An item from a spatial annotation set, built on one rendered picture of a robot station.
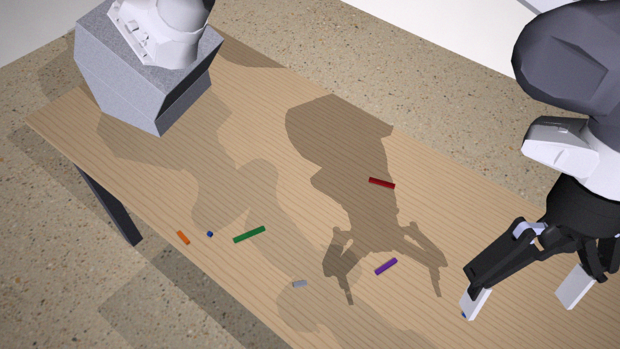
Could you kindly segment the orange rod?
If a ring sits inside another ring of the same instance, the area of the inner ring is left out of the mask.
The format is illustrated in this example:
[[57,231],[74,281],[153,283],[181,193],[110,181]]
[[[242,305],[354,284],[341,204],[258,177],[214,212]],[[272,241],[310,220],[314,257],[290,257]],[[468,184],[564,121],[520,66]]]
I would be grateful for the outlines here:
[[188,238],[181,231],[177,232],[177,235],[184,241],[185,244],[188,245],[190,243],[190,240],[188,240]]

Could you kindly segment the purple rod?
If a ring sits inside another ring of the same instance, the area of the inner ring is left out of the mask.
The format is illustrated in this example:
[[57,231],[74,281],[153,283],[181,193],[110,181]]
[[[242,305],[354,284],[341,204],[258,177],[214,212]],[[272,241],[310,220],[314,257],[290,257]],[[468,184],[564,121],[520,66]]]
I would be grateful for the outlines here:
[[397,263],[397,259],[396,259],[396,257],[394,257],[392,260],[390,260],[389,262],[385,263],[380,268],[375,270],[375,274],[376,275],[381,274],[382,272],[386,271],[388,268],[392,267],[396,263]]

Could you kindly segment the red rod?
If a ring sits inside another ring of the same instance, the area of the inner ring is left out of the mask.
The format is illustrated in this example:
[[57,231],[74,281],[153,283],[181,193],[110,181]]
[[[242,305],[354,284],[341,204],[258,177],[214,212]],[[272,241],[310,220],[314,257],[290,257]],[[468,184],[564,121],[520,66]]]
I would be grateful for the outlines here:
[[380,179],[376,179],[375,177],[369,177],[369,182],[374,183],[376,185],[381,185],[381,186],[385,186],[388,188],[392,188],[394,189],[396,184],[390,183],[390,182],[386,182]]

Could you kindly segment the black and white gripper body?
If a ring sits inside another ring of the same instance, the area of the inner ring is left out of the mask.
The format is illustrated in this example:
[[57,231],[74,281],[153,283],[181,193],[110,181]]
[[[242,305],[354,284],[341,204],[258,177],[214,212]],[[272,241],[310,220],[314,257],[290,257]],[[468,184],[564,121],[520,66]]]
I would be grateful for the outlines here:
[[544,216],[536,222],[545,222],[548,225],[537,236],[541,247],[545,249],[564,237],[571,236],[576,244],[556,254],[575,253],[583,248],[583,236],[597,240],[620,233],[620,201],[593,193],[575,177],[561,173],[546,198]]

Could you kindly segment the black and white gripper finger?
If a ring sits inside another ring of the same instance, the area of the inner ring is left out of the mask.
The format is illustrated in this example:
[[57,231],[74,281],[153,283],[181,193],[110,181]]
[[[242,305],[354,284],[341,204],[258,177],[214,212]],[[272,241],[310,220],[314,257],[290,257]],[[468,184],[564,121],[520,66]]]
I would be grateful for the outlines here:
[[567,310],[574,308],[583,295],[597,281],[607,281],[603,272],[614,274],[620,267],[620,233],[611,238],[599,238],[598,246],[593,237],[583,236],[583,248],[576,251],[581,263],[561,283],[554,292]]
[[470,283],[459,305],[468,321],[478,315],[492,292],[491,287],[534,261],[545,261],[576,244],[567,236],[540,251],[533,239],[547,227],[545,222],[527,222],[524,217],[517,217],[506,232],[463,267]]

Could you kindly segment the green rod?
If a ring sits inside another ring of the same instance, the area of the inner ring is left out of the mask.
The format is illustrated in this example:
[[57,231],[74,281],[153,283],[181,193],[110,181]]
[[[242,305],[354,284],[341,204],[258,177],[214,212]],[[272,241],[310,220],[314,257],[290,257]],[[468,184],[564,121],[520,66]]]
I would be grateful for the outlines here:
[[246,232],[245,234],[242,234],[241,236],[234,237],[233,239],[234,239],[235,243],[238,243],[239,241],[245,240],[245,239],[247,239],[249,237],[256,236],[257,234],[259,234],[259,233],[261,233],[263,231],[265,231],[264,225],[262,227],[255,228],[252,231]]

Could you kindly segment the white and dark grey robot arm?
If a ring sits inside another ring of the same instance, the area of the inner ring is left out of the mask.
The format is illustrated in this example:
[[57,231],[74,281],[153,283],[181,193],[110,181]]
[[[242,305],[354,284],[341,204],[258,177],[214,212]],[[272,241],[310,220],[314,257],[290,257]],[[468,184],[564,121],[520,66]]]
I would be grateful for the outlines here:
[[[620,0],[517,1],[537,15],[511,56],[521,89],[536,101],[589,116],[541,115],[521,153],[620,201]],[[107,15],[143,65],[186,69],[197,59],[214,4],[116,0]]]

